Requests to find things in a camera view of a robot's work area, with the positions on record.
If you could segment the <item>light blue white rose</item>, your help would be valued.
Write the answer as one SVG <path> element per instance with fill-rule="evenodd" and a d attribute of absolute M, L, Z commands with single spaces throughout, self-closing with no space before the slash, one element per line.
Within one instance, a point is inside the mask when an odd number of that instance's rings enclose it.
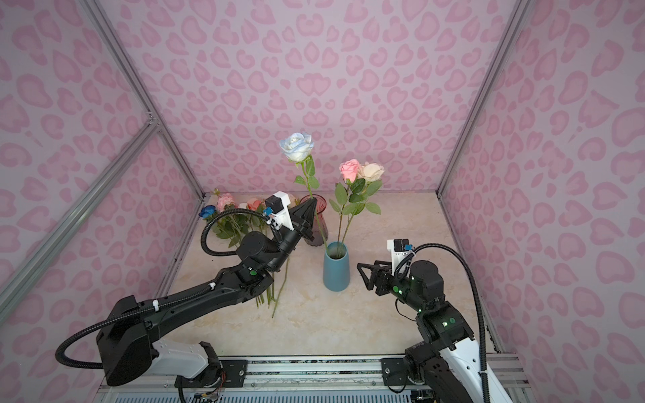
<path fill-rule="evenodd" d="M 287 139 L 282 139 L 279 142 L 279 147 L 282 154 L 300 170 L 294 182 L 305 186 L 308 195 L 315 194 L 314 191 L 319 188 L 320 183 L 316 176 L 316 164 L 312 156 L 313 137 L 307 133 L 294 133 Z"/>

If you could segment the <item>large peach pink rose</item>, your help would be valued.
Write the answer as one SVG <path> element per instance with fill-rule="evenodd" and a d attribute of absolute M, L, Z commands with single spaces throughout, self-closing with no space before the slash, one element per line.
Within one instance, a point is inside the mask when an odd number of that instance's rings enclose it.
<path fill-rule="evenodd" d="M 274 319 L 276 314 L 277 314 L 282 294 L 283 294 L 283 292 L 285 290 L 285 287 L 287 285 L 289 269 L 290 269 L 290 263 L 291 263 L 291 259 L 288 258 L 286 263 L 285 263 L 284 270 L 282 272 L 282 283 L 280 283 L 280 286 L 279 286 L 279 288 L 277 290 L 273 289 L 272 292 L 271 292 L 271 303 L 270 303 L 270 305 L 272 306 L 272 311 L 271 311 L 271 316 L 270 317 L 272 319 Z"/>

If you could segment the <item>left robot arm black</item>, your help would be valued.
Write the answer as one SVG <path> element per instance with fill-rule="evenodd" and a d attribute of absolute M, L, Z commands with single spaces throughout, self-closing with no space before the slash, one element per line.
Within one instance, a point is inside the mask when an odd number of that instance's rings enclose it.
<path fill-rule="evenodd" d="M 317 202 L 309 199 L 289 209 L 290 227 L 274 238 L 253 231 L 235 255 L 240 263 L 221 269 L 213 280 L 193 288 L 139 302 L 120 299 L 97 335 L 105 380 L 123 386 L 145 374 L 165 374 L 184 388 L 221 386 L 223 367 L 211 344 L 172 343 L 166 334 L 218 309 L 255 299 L 274 282 L 302 238 L 312 238 Z"/>

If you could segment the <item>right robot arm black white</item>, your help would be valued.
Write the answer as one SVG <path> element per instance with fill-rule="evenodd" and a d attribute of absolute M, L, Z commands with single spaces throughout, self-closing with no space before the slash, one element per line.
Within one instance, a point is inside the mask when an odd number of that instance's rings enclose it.
<path fill-rule="evenodd" d="M 391 263 L 358 263 L 357 270 L 368 290 L 391 294 L 415 310 L 415 322 L 423 338 L 406 349 L 407 377 L 428 386 L 443 402 L 510 402 L 507 391 L 489 370 L 485 354 L 462 314 L 446 300 L 438 267 L 427 260 L 412 263 L 401 279 Z"/>

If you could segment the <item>cream white rose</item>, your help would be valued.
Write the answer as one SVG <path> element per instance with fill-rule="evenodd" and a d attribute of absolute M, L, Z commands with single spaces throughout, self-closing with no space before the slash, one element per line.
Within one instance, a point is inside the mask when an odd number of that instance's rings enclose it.
<path fill-rule="evenodd" d="M 355 210 L 349 224 L 346 224 L 347 218 L 344 219 L 344 241 L 347 237 L 352 221 L 354 221 L 359 214 L 368 211 L 372 214 L 381 215 L 381 207 L 377 203 L 371 201 L 371 198 L 381 189 L 383 185 L 381 178 L 384 173 L 385 168 L 376 162 L 361 164 L 358 179 L 354 183 L 354 192 L 350 197 L 350 201 L 354 205 Z"/>

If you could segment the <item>teal ceramic vase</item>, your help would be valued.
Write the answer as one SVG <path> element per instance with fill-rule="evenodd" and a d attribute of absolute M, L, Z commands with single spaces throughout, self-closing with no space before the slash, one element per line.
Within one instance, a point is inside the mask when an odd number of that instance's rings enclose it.
<path fill-rule="evenodd" d="M 349 286 L 350 268 L 347 246 L 330 243 L 324 255 L 324 285 L 331 292 L 342 292 Z"/>

